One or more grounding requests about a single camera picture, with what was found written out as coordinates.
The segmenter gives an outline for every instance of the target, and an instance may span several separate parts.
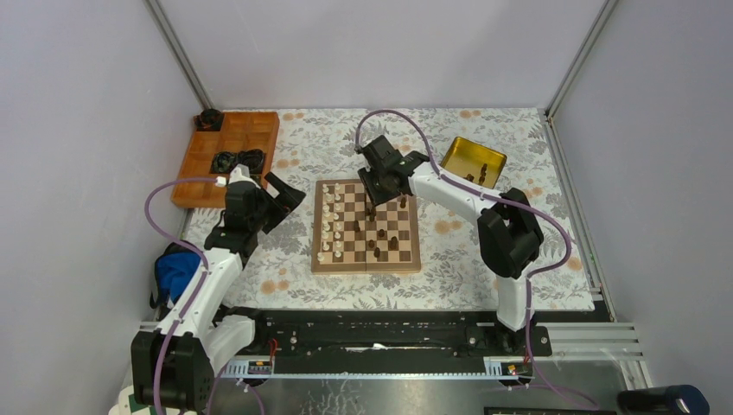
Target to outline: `floral mat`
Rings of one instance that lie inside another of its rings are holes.
[[[508,156],[498,190],[520,188],[530,203],[552,214],[570,232],[566,199],[536,109],[404,110],[420,125],[442,158],[457,136]],[[496,276],[483,264],[475,227],[436,203],[418,199],[423,269],[411,275],[310,272],[316,181],[356,178],[366,166],[354,153],[354,128],[367,110],[278,110],[280,130],[272,171],[308,195],[269,235],[227,292],[224,304],[289,309],[494,310]],[[404,153],[424,152],[419,135],[393,115],[364,125],[362,142],[384,134]],[[197,246],[219,219],[219,209],[195,209],[185,237]],[[563,240],[549,224],[541,254],[530,268],[548,265],[564,253]],[[533,281],[538,310],[593,310],[588,279],[573,243],[570,261]]]

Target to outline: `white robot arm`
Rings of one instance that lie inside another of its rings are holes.
[[[538,257],[539,245],[544,240],[534,216],[450,185],[430,166],[427,156],[416,151],[402,156],[384,136],[375,138],[357,152],[363,154],[369,164],[368,169],[359,170],[359,178],[375,205],[401,194],[415,195],[456,212],[478,228],[481,257],[499,281],[497,320],[509,331],[519,333],[527,324],[526,275],[523,271]],[[529,205],[518,189],[501,194],[446,170],[440,173],[462,181],[480,195]]]
[[[226,291],[268,233],[303,201],[305,193],[268,173],[265,180],[278,191],[272,197],[250,178],[244,166],[231,173],[226,189],[223,224],[208,235],[206,263],[188,283],[175,307],[152,331],[140,331],[131,345],[135,400],[202,411],[215,374],[255,337],[255,322],[245,316],[212,320]],[[154,391],[156,364],[162,361],[159,391]]]

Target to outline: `orange compartment tray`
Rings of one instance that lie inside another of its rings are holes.
[[[188,144],[178,178],[216,177],[209,173],[214,155],[221,151],[260,149],[265,152],[262,185],[272,167],[280,119],[276,112],[224,112],[221,131],[195,131]],[[170,200],[181,208],[223,208],[226,188],[213,183],[183,183],[175,186]]]

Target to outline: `gold tray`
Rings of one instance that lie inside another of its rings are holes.
[[[507,163],[507,155],[476,144],[466,138],[456,137],[440,165],[460,177],[472,175],[474,183],[478,184],[479,177],[481,177],[481,167],[484,163],[486,164],[486,179],[482,186],[484,188],[494,188],[501,171],[504,169],[504,164]]]

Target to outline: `purple cable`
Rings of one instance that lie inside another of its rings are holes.
[[[201,258],[201,262],[202,264],[204,264],[204,268],[206,268],[206,270],[201,273],[201,278],[199,278],[199,282],[198,284],[196,284],[196,287],[194,288],[194,292],[191,293],[191,296],[188,297],[188,300],[186,301],[186,303],[183,304],[183,307],[181,307],[181,311],[178,313],[179,318],[183,318],[186,315],[186,313],[188,312],[188,308],[191,307],[191,304],[196,299],[196,296],[199,295],[199,291],[201,290],[201,287],[204,285],[204,281],[206,280],[206,277],[208,275],[208,261],[206,259],[206,256],[204,255],[204,252],[202,252],[201,249],[189,244],[188,242],[184,242],[176,238],[175,236],[171,235],[170,233],[165,232],[162,228],[160,228],[155,223],[155,221],[153,220],[153,217],[150,215],[150,202],[153,200],[153,197],[157,195],[158,192],[160,192],[164,188],[175,186],[176,184],[180,184],[180,183],[189,183],[189,182],[216,182],[216,179],[213,179],[210,177],[190,177],[188,179],[178,179],[172,182],[167,182],[161,186],[158,186],[155,190],[150,192],[150,194],[148,195],[148,198],[145,200],[145,219],[148,220],[148,223],[150,223],[150,226],[153,227],[153,229],[155,229],[156,232],[160,233],[165,239],[179,246],[183,246],[184,248],[187,248],[191,250],[192,252],[195,252],[196,255],[198,255],[199,258]],[[170,344],[170,339],[173,337],[173,333],[175,333],[175,329],[178,327],[179,323],[180,322],[178,320],[175,320],[170,325],[170,329],[168,330],[168,333],[165,335],[165,338],[163,338],[163,344],[161,345],[161,350],[160,350],[160,353],[158,354],[158,359],[156,361],[156,370],[153,374],[153,404],[155,405],[157,413],[166,413],[163,411],[163,405],[161,404],[161,400],[160,400],[160,380],[161,380],[161,374],[163,372],[163,360],[165,359],[166,352],[168,352],[168,346]]]
[[[512,207],[515,207],[515,208],[520,208],[520,209],[526,210],[527,212],[529,212],[531,214],[534,214],[534,215],[539,216],[540,218],[542,218],[544,220],[547,220],[548,222],[550,222],[551,225],[553,225],[558,230],[558,232],[560,232],[560,236],[563,237],[563,241],[565,242],[565,255],[557,263],[555,263],[555,264],[543,266],[541,268],[538,268],[536,270],[532,270],[529,273],[527,273],[527,277],[526,277],[526,302],[527,302],[527,306],[526,306],[526,324],[525,324],[526,351],[527,351],[527,355],[529,355],[529,358],[532,361],[532,367],[534,368],[535,372],[537,372],[537,374],[539,375],[539,378],[542,379],[542,381],[544,381],[544,383],[545,383],[544,385],[536,385],[536,386],[534,386],[535,388],[549,389],[549,390],[553,391],[555,394],[557,394],[560,398],[565,399],[566,401],[568,401],[571,404],[577,406],[578,408],[581,408],[581,409],[584,409],[584,410],[589,410],[589,411],[597,411],[601,406],[595,400],[593,400],[590,396],[586,395],[585,393],[583,393],[581,391],[578,391],[576,389],[571,389],[569,387],[554,386],[552,383],[550,383],[547,380],[547,378],[545,377],[545,374],[542,373],[542,371],[539,370],[539,367],[537,367],[537,365],[535,364],[534,354],[532,354],[532,347],[531,347],[531,343],[530,343],[531,337],[530,337],[530,324],[529,324],[529,322],[530,322],[531,317],[532,317],[532,283],[530,282],[530,280],[536,274],[539,274],[539,273],[545,272],[545,271],[550,271],[550,270],[557,269],[560,266],[562,266],[564,263],[568,262],[568,259],[570,259],[570,252],[572,250],[572,244],[570,242],[570,235],[563,229],[563,227],[554,218],[552,218],[549,214],[546,214],[545,212],[541,212],[541,211],[537,210],[534,207],[525,205],[524,203],[519,203],[517,201],[509,201],[509,200],[502,199],[500,197],[496,197],[496,196],[493,196],[493,195],[485,195],[480,190],[476,190],[474,188],[471,188],[470,186],[467,186],[467,185],[465,185],[465,184],[463,184],[463,183],[461,183],[459,181],[456,181],[456,180],[454,180],[454,179],[452,179],[452,178],[444,175],[441,172],[441,169],[438,167],[438,165],[437,165],[437,163],[435,161],[435,157],[433,157],[433,152],[430,149],[430,143],[428,142],[428,138],[425,136],[425,133],[423,132],[422,129],[420,129],[420,127],[417,124],[415,124],[414,121],[412,121],[412,119],[410,119],[409,117],[407,117],[406,115],[404,115],[402,112],[395,111],[395,110],[376,110],[376,111],[369,112],[367,115],[365,115],[364,118],[361,119],[361,121],[359,122],[359,124],[357,124],[356,131],[354,132],[354,143],[356,145],[356,148],[359,148],[360,147],[360,145],[359,145],[359,139],[360,139],[360,134],[361,134],[361,126],[369,118],[371,118],[372,116],[377,115],[377,114],[393,114],[393,115],[396,115],[396,116],[404,119],[405,121],[407,121],[408,123],[410,123],[410,125],[412,125],[412,127],[415,129],[415,131],[417,131],[417,134],[419,134],[420,137],[423,139],[423,143],[425,144],[425,150],[428,152],[428,158],[430,159],[430,166],[432,166],[432,168],[436,172],[438,178],[440,178],[442,180],[445,180],[448,184],[450,184],[450,185],[452,185],[452,186],[454,186],[456,188],[459,188],[461,190],[464,190],[466,192],[469,192],[472,195],[477,195],[481,199],[488,199],[488,200],[494,201],[496,203],[500,203],[500,204],[503,204],[503,205],[508,205],[508,206],[512,206]],[[585,404],[583,404],[581,402],[578,402],[578,401],[574,400],[573,398],[570,398],[570,397],[566,396],[564,393],[560,392],[561,390],[565,390],[567,393],[571,393],[571,394],[574,394],[576,396],[580,396],[583,399],[588,400],[591,403],[591,406],[587,406],[587,405],[585,405]]]

